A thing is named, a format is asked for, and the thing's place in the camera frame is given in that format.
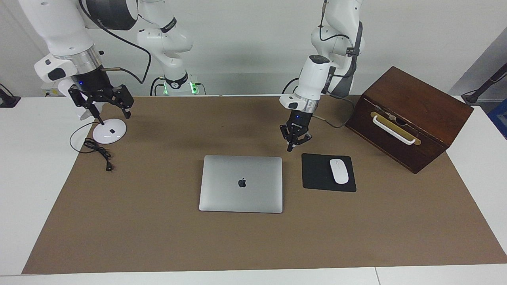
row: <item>brown desk mat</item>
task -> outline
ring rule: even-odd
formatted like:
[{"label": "brown desk mat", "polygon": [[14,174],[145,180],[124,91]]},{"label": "brown desk mat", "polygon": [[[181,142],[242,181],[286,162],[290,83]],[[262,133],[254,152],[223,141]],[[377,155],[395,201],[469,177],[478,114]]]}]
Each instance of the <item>brown desk mat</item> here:
[{"label": "brown desk mat", "polygon": [[[349,111],[324,98],[317,114]],[[447,154],[414,175],[316,119],[287,153],[276,97],[139,97],[132,114],[113,173],[78,156],[23,274],[507,263]],[[357,192],[303,189],[302,153],[351,156]],[[284,212],[200,212],[208,154],[282,157]]]}]

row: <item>white table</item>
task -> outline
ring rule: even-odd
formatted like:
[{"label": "white table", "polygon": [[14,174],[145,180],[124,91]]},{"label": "white table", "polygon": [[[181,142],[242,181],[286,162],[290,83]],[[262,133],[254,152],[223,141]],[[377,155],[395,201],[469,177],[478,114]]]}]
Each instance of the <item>white table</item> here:
[{"label": "white table", "polygon": [[[0,285],[507,283],[507,264],[16,276],[77,157],[68,138],[90,122],[79,121],[71,106],[66,98],[23,98],[14,109],[0,109]],[[76,146],[88,130],[76,135]],[[506,251],[507,141],[476,108],[447,152]]]}]

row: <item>computer mouse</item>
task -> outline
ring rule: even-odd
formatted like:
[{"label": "computer mouse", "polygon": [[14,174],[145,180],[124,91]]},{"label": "computer mouse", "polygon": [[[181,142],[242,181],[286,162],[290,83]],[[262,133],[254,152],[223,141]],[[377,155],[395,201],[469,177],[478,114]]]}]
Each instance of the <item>computer mouse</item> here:
[{"label": "computer mouse", "polygon": [[329,161],[335,182],[346,184],[348,182],[348,171],[343,160],[336,158]]}]

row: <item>white lamp base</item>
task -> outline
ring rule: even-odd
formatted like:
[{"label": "white lamp base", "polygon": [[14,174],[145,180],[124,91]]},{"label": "white lamp base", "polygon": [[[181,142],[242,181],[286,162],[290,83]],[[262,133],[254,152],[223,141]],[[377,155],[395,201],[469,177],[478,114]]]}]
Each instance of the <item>white lamp base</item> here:
[{"label": "white lamp base", "polygon": [[120,119],[105,120],[103,125],[97,125],[93,130],[93,139],[101,145],[108,145],[119,141],[127,132],[127,125]]}]

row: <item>white handle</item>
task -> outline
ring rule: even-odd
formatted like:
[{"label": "white handle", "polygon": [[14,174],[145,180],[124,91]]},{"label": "white handle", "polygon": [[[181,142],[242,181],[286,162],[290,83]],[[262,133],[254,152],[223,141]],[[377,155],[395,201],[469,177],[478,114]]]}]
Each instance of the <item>white handle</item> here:
[{"label": "white handle", "polygon": [[406,138],[402,137],[400,134],[398,134],[397,132],[391,130],[390,128],[388,128],[387,126],[383,125],[381,122],[379,122],[377,120],[378,116],[375,116],[373,117],[373,123],[377,126],[379,126],[381,129],[383,129],[384,131],[392,134],[392,136],[394,136],[395,138],[401,140],[404,144],[406,145],[413,145],[415,142],[416,142],[416,139],[414,139],[413,141],[409,141],[407,140]]}]

